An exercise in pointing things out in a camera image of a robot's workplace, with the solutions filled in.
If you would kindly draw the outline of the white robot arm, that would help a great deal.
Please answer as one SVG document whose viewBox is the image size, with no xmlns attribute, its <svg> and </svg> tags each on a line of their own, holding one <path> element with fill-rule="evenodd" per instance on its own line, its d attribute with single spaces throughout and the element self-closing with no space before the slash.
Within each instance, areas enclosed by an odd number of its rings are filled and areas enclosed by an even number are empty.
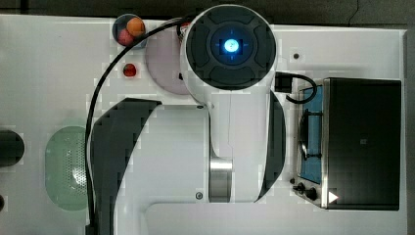
<svg viewBox="0 0 415 235">
<path fill-rule="evenodd" d="M 238 5 L 190 21 L 180 72 L 193 106 L 125 98 L 92 124 L 87 235 L 148 235 L 155 204 L 252 203 L 278 178 L 285 119 L 271 90 L 277 40 Z"/>
</svg>

